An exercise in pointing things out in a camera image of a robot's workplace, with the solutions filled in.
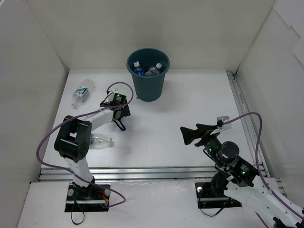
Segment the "clear bottle green label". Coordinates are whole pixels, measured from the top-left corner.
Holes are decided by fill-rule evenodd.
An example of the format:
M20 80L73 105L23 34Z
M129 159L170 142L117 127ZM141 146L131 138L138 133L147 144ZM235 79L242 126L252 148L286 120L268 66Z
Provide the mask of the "clear bottle green label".
M104 136L98 133L92 133L90 136L90 149L101 150L107 147L111 147L112 145L113 141L111 137Z

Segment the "clear bottle blue-white label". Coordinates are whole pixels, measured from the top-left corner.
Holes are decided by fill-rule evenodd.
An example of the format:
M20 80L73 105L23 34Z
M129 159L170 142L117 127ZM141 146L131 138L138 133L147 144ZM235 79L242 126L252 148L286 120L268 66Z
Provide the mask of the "clear bottle blue-white label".
M93 80L86 78L72 95L71 105L78 108L86 99L95 91L95 83Z

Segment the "clear bottle dark blue label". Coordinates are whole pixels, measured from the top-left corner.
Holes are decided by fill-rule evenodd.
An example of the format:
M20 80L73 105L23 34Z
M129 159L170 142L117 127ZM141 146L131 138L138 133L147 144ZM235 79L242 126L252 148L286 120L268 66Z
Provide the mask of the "clear bottle dark blue label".
M141 67L139 61L133 62L133 72L139 76L145 75L145 72L144 72L143 68Z

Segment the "small clear bottle black label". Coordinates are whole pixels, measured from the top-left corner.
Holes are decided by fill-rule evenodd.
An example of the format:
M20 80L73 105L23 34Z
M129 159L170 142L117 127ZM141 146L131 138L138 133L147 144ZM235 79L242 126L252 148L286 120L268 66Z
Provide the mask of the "small clear bottle black label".
M151 66L147 72L145 73L145 76L155 76L160 74L160 69L162 68L161 63L157 63L155 66Z

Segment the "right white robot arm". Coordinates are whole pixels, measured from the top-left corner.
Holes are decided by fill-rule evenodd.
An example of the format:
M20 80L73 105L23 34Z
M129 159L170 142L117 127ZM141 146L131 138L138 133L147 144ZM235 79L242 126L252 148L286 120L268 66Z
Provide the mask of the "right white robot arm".
M217 173L210 181L210 190L225 195L251 208L261 219L274 228L302 228L304 209L289 201L260 170L239 155L239 147L231 141L221 143L215 125L197 124L196 129L181 127L185 145L198 139L196 147L215 163Z

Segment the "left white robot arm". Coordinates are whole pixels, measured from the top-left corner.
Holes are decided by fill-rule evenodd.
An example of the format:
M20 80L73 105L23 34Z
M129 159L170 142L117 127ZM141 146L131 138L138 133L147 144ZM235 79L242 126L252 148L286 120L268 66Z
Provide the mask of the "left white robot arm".
M73 177L73 184L82 198L90 199L95 194L95 187L90 184L95 179L86 160L89 147L93 145L92 132L107 123L120 123L122 118L130 115L126 96L111 93L100 104L97 113L76 118L60 127L54 149L65 159L70 170L80 177Z

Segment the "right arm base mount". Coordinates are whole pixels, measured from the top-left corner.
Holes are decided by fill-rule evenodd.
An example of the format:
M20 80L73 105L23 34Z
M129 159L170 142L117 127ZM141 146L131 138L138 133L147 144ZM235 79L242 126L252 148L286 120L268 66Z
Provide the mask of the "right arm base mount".
M242 204L224 194L227 177L213 177L208 182L195 182L199 209L240 208Z

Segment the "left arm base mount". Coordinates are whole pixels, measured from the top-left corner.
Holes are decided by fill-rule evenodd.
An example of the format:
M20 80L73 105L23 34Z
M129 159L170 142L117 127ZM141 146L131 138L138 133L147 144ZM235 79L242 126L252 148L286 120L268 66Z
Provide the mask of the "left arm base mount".
M107 212L110 190L90 185L81 190L69 183L66 194L65 212Z

